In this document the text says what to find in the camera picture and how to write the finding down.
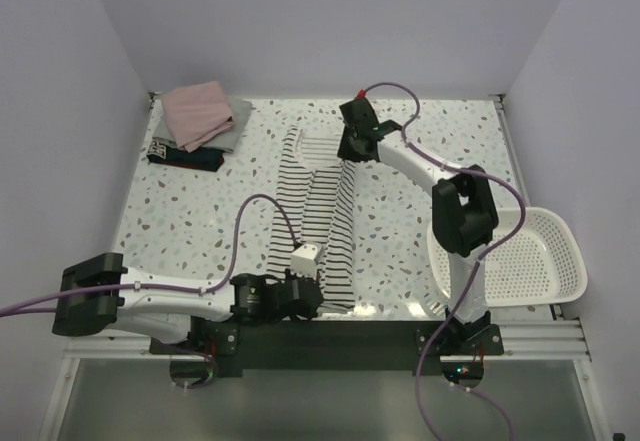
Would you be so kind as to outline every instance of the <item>black and white striped fabric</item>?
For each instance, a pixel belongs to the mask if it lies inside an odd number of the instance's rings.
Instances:
[[[323,308],[352,309],[353,193],[355,165],[337,158],[339,137],[302,135],[293,126],[284,138],[276,199],[282,204],[303,242],[322,245],[320,286]],[[282,277],[291,260],[291,238],[276,211],[271,229],[267,271]]]

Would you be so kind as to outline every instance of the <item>gray cloth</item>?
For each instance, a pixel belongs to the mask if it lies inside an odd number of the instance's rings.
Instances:
[[[214,148],[224,151],[225,153],[233,153],[236,144],[238,144],[240,135],[251,116],[253,104],[251,104],[251,101],[238,98],[227,98],[227,101],[233,112],[233,121],[235,123],[233,129],[217,135],[215,138],[204,143],[201,148]],[[158,123],[158,126],[156,126],[156,130],[153,132],[153,140],[173,148],[176,147],[176,140],[167,127],[164,115]]]

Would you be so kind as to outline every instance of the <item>pink cloth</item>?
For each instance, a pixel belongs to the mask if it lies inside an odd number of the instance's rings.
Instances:
[[[162,96],[162,107],[178,148],[188,152],[233,128],[233,113],[218,81],[174,89]]]

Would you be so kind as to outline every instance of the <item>gray floor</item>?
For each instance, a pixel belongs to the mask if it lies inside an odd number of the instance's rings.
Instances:
[[[62,440],[431,440],[409,373],[247,372],[185,393],[167,361],[84,361]],[[482,389],[500,400],[518,441],[594,440],[570,362],[500,362]],[[506,440],[500,415],[443,378],[423,378],[447,439]]]

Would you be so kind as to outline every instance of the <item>black cloth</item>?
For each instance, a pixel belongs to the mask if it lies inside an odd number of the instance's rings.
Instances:
[[[167,164],[180,168],[201,169],[213,171],[220,169],[224,163],[224,151],[214,148],[199,148],[191,153],[167,144],[151,141],[147,150],[150,163]]]

